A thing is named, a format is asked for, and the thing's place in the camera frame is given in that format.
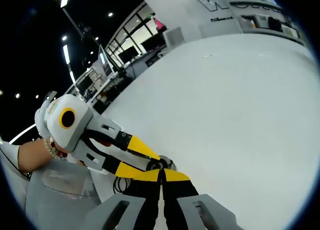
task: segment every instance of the shelf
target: shelf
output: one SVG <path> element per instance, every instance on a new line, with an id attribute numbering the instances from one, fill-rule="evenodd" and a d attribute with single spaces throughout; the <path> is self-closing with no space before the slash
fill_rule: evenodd
<path id="1" fill-rule="evenodd" d="M 243 29 L 243 33 L 245 34 L 264 34 L 264 35 L 271 35 L 271 36 L 278 36 L 281 38 L 285 38 L 287 40 L 291 40 L 294 41 L 300 45 L 306 46 L 305 43 L 298 39 L 295 38 L 293 36 L 290 36 L 288 34 L 282 33 L 282 32 L 278 32 L 278 31 L 273 31 L 270 29 L 261 29 L 261 28 L 254 28 L 254 29 Z"/>
<path id="2" fill-rule="evenodd" d="M 283 9 L 280 6 L 277 6 L 275 4 L 266 2 L 266 1 L 255 1 L 255 0 L 229 0 L 230 5 L 236 6 L 236 5 L 255 5 L 255 6 L 265 6 L 270 7 L 279 11 L 282 11 Z"/>

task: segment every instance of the black lettering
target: black lettering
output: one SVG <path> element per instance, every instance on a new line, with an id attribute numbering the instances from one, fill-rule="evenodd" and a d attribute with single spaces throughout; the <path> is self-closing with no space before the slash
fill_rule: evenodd
<path id="1" fill-rule="evenodd" d="M 221 10 L 229 9 L 229 7 L 226 6 L 225 3 L 220 0 L 197 0 L 197 1 L 199 1 L 210 12 L 217 11 L 218 7 Z"/>

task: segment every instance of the white wall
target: white wall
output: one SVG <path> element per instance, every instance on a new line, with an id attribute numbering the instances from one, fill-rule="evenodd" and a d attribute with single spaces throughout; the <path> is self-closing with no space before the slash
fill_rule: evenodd
<path id="1" fill-rule="evenodd" d="M 262 14 L 270 15 L 284 21 L 280 13 L 265 10 L 262 7 L 254 9 L 248 6 L 243 9 L 229 6 L 224 0 L 144 0 L 169 29 L 182 28 L 185 40 L 201 39 L 199 25 L 209 24 L 211 19 L 232 17 L 232 10 L 236 15 Z"/>
<path id="2" fill-rule="evenodd" d="M 103 116 L 170 157 L 243 229 L 270 230 L 288 228 L 317 180 L 319 112 L 319 69 L 308 50 L 242 34 L 179 46 Z M 98 193 L 106 181 L 94 178 Z"/>

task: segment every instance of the cable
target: cable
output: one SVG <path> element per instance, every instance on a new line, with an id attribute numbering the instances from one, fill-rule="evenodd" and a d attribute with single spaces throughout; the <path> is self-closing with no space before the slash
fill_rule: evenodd
<path id="1" fill-rule="evenodd" d="M 11 165 L 18 171 L 20 172 L 21 175 L 23 175 L 27 180 L 30 180 L 31 178 L 31 173 L 27 173 L 27 175 L 25 175 L 22 171 L 20 171 L 13 163 L 12 161 L 10 161 L 10 159 L 7 157 L 7 155 L 4 153 L 4 151 L 2 151 L 1 147 L 0 150 L 2 152 L 2 154 L 6 157 L 6 159 L 11 163 Z"/>
<path id="2" fill-rule="evenodd" d="M 124 179 L 125 182 L 125 187 L 124 190 L 121 189 L 120 187 L 120 181 L 121 179 Z M 113 191 L 114 194 L 118 193 L 124 193 L 125 190 L 127 190 L 127 188 L 129 187 L 130 183 L 131 183 L 132 179 L 131 178 L 122 178 L 122 177 L 115 177 L 115 180 L 113 182 Z"/>

